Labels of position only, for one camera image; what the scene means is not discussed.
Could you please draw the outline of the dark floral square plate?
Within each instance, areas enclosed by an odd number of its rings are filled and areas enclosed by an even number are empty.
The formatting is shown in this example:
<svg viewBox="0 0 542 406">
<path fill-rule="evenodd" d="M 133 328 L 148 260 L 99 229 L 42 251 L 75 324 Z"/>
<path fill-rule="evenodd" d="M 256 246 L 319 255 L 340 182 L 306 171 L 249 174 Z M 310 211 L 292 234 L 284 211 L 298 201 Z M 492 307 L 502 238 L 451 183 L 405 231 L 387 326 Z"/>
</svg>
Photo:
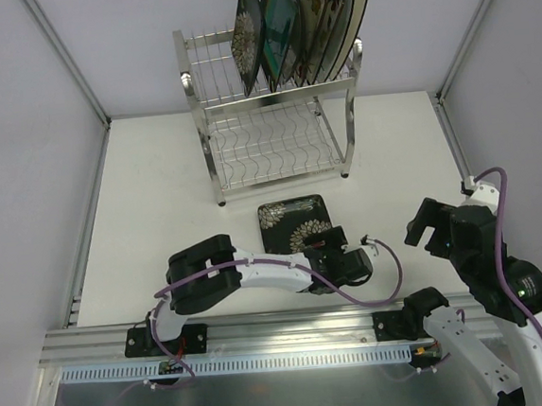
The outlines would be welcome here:
<svg viewBox="0 0 542 406">
<path fill-rule="evenodd" d="M 243 85 L 243 94 L 249 97 L 261 64 L 265 21 L 260 0 L 238 0 L 236 9 L 231 51 Z"/>
</svg>

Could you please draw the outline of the black square plate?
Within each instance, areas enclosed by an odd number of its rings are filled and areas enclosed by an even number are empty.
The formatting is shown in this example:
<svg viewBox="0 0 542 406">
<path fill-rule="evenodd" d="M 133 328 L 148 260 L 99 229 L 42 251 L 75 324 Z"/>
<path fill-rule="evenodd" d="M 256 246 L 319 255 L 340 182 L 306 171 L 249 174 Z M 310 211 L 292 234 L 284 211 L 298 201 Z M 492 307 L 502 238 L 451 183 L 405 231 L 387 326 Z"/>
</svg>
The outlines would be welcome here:
<svg viewBox="0 0 542 406">
<path fill-rule="evenodd" d="M 284 59 L 288 52 L 296 7 L 291 0 L 261 0 L 264 26 L 262 70 L 269 89 L 275 93 L 280 82 Z"/>
</svg>

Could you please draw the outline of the colourful flower plate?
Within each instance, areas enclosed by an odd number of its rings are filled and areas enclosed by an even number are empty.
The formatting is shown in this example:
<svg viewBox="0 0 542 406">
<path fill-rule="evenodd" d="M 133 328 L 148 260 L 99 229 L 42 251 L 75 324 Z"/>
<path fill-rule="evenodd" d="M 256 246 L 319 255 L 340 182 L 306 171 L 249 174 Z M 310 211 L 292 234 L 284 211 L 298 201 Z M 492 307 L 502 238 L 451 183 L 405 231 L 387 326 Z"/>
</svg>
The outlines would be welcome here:
<svg viewBox="0 0 542 406">
<path fill-rule="evenodd" d="M 330 0 L 299 0 L 303 20 L 303 44 L 301 57 L 295 69 L 297 86 L 312 84 L 318 75 L 318 67 L 325 51 L 326 39 L 323 26 Z"/>
<path fill-rule="evenodd" d="M 327 0 L 325 3 L 323 21 L 316 32 L 316 44 L 308 70 L 311 83 L 329 80 L 331 66 L 335 61 L 335 53 L 338 51 L 337 33 L 344 6 L 344 0 Z"/>
</svg>

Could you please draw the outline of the white square plate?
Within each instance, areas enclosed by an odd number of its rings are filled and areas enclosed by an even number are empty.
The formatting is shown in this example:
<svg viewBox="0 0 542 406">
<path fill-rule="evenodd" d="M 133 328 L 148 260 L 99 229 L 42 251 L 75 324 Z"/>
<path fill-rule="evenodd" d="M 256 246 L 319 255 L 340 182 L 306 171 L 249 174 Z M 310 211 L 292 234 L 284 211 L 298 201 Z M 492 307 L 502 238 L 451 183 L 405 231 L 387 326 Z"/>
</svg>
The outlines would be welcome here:
<svg viewBox="0 0 542 406">
<path fill-rule="evenodd" d="M 364 17 L 364 12 L 367 8 L 368 0 L 352 0 L 353 6 L 350 10 L 350 21 L 346 26 L 346 32 L 344 33 L 343 43 L 341 45 L 341 51 L 337 57 L 338 61 L 333 67 L 336 74 L 339 74 L 347 61 L 348 55 L 351 53 L 354 42 L 358 38 L 361 23 Z"/>
<path fill-rule="evenodd" d="M 323 53 L 320 72 L 317 76 L 320 81 L 333 80 L 340 73 L 346 56 L 350 52 L 349 44 L 346 41 L 350 35 L 355 0 L 341 1 L 342 8 L 338 20 L 328 37 L 328 43 Z"/>
</svg>

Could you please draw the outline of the round silver-rimmed plate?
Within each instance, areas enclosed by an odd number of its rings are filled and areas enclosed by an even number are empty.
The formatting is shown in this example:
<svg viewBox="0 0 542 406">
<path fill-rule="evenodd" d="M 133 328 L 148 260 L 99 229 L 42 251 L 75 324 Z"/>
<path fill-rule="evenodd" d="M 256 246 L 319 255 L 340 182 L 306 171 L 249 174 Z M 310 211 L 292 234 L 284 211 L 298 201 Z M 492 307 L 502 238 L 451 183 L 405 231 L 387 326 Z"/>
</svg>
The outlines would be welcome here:
<svg viewBox="0 0 542 406">
<path fill-rule="evenodd" d="M 303 83 L 300 80 L 300 69 L 304 58 L 304 17 L 300 0 L 291 0 L 296 7 L 292 31 L 289 36 L 288 52 L 284 59 L 281 71 L 280 82 L 285 84 L 290 81 L 294 86 L 299 87 Z"/>
</svg>

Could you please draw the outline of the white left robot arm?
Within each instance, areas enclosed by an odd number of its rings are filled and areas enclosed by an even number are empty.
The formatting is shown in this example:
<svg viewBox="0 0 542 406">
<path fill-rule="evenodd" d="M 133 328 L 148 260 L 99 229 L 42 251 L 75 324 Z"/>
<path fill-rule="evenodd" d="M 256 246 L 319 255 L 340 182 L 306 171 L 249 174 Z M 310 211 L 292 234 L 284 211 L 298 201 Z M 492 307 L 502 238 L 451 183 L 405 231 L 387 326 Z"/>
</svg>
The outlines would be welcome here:
<svg viewBox="0 0 542 406">
<path fill-rule="evenodd" d="M 329 294 L 371 279 L 378 252 L 363 240 L 349 246 L 337 226 L 307 240 L 295 254 L 256 254 L 236 248 L 218 234 L 168 259 L 167 286 L 155 294 L 159 306 L 149 314 L 145 341 L 157 354 L 178 344 L 188 318 L 210 310 L 242 289 Z"/>
</svg>

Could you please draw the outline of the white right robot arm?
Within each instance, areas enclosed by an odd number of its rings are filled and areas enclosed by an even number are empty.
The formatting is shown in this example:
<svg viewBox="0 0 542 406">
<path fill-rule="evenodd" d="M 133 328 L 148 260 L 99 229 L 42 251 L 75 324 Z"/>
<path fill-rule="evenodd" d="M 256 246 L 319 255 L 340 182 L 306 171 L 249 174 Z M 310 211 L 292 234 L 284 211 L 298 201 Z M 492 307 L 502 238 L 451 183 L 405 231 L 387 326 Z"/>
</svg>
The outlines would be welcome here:
<svg viewBox="0 0 542 406">
<path fill-rule="evenodd" d="M 408 224 L 405 243 L 418 244 L 426 228 L 432 256 L 452 266 L 510 347 L 514 365 L 503 364 L 463 323 L 438 290 L 406 297 L 389 334 L 405 340 L 434 338 L 464 374 L 482 389 L 490 406 L 542 406 L 542 273 L 508 256 L 500 214 L 486 205 L 461 206 L 425 198 Z"/>
</svg>

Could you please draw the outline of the stainless steel dish rack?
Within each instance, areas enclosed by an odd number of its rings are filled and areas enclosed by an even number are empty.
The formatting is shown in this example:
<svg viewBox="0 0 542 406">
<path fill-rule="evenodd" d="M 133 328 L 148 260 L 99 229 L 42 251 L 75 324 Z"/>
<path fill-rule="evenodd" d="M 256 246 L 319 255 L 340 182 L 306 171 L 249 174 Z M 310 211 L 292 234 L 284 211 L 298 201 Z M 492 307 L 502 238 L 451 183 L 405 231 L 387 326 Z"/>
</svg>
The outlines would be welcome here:
<svg viewBox="0 0 542 406">
<path fill-rule="evenodd" d="M 201 141 L 217 205 L 238 191 L 351 171 L 355 95 L 363 46 L 355 39 L 331 82 L 273 93 L 258 77 L 249 96 L 236 70 L 231 29 L 172 33 L 182 88 Z"/>
</svg>

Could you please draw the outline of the aluminium rail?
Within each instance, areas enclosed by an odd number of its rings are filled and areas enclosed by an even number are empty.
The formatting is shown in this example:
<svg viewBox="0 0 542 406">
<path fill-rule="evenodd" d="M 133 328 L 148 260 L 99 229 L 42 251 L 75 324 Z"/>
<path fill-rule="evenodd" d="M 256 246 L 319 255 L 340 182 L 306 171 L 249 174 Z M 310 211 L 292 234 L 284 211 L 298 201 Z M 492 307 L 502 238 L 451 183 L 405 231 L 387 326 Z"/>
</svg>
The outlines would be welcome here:
<svg viewBox="0 0 542 406">
<path fill-rule="evenodd" d="M 388 336 L 388 317 L 403 309 L 401 302 L 384 308 L 329 306 L 328 308 L 233 314 L 200 317 L 189 331 L 171 346 L 178 346 L 187 363 L 195 360 L 224 362 L 234 357 L 274 354 L 302 354 L 393 344 Z M 62 368 L 94 364 L 116 364 L 141 360 L 161 360 L 144 324 L 102 327 L 70 327 L 46 333 L 38 365 Z"/>
</svg>

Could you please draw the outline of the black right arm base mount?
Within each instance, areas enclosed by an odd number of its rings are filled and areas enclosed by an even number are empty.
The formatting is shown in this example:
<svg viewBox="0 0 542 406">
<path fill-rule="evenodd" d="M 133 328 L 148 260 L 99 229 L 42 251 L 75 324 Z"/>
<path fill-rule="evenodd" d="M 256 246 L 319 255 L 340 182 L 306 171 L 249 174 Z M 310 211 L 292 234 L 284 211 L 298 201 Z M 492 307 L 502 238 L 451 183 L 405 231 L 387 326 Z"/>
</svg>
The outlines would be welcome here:
<svg viewBox="0 0 542 406">
<path fill-rule="evenodd" d="M 427 338 L 423 324 L 431 312 L 448 307 L 448 300 L 433 287 L 417 291 L 403 301 L 401 310 L 384 310 L 372 314 L 373 330 L 379 342 L 418 341 Z"/>
</svg>

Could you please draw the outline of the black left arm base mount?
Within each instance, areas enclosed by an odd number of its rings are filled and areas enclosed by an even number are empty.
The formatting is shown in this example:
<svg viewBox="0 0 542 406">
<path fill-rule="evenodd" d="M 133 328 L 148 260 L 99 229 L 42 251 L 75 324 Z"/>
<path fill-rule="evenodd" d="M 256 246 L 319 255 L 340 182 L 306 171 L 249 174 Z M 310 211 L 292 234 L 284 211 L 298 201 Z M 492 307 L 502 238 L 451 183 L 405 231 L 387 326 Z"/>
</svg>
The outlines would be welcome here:
<svg viewBox="0 0 542 406">
<path fill-rule="evenodd" d="M 182 355 L 201 355 L 207 352 L 208 325 L 189 324 L 184 325 L 180 335 L 168 341 L 162 341 L 162 346 L 171 354 L 177 355 L 180 350 Z M 151 330 L 147 327 L 131 327 L 126 334 L 124 357 L 129 359 L 159 357 L 165 352 L 152 338 Z"/>
</svg>

